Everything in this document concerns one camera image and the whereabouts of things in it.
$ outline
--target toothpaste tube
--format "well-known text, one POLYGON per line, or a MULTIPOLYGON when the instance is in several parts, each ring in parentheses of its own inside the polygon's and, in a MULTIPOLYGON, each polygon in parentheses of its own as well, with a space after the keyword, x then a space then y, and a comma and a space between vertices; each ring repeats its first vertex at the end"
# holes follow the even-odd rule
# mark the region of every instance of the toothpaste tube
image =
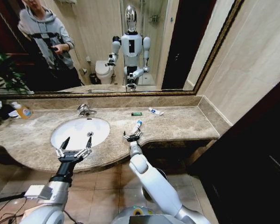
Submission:
POLYGON ((135 134, 136 131, 138 131, 138 128, 140 128, 141 125, 142 125, 142 121, 138 120, 136 125, 134 126, 134 128, 132 130, 132 134, 135 134))
POLYGON ((158 114, 158 115, 163 115, 163 114, 164 114, 164 112, 155 110, 155 109, 153 109, 153 108, 151 108, 151 107, 149 107, 149 110, 150 110, 152 113, 155 113, 155 114, 158 114))

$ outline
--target person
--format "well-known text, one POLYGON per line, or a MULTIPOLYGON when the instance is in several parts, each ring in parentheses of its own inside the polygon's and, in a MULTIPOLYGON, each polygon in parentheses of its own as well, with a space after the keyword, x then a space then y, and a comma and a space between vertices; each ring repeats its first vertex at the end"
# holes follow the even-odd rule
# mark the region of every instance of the person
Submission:
POLYGON ((20 11, 19 30, 34 41, 45 58, 52 74, 47 85, 52 91, 81 86, 78 72, 69 51, 74 48, 63 23, 40 0, 22 0, 25 9, 20 11))

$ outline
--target sink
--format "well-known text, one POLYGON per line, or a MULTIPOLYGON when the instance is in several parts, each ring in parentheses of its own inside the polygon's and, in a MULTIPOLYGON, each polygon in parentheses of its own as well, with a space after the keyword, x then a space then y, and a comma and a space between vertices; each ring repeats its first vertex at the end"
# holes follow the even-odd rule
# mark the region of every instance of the sink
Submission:
POLYGON ((51 144, 60 148, 61 144, 70 137, 66 150, 81 150, 86 147, 90 133, 93 133, 92 146, 102 143, 110 133, 107 121, 99 118, 78 118, 63 123, 52 134, 51 144))

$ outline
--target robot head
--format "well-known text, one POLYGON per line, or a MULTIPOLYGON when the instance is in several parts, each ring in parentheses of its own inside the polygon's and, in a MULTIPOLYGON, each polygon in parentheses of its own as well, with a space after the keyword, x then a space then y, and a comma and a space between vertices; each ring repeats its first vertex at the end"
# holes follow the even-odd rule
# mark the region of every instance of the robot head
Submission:
POLYGON ((128 32, 135 32, 137 23, 137 13, 134 6, 126 7, 126 24, 128 32))

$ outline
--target chrome faucet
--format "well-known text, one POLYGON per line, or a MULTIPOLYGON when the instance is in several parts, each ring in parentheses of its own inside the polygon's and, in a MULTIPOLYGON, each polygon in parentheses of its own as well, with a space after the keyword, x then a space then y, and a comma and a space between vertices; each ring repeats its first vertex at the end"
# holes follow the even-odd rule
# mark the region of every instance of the chrome faucet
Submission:
POLYGON ((79 112, 79 117, 85 117, 88 115, 96 114, 97 111, 90 110, 87 104, 82 104, 77 108, 77 111, 79 112))

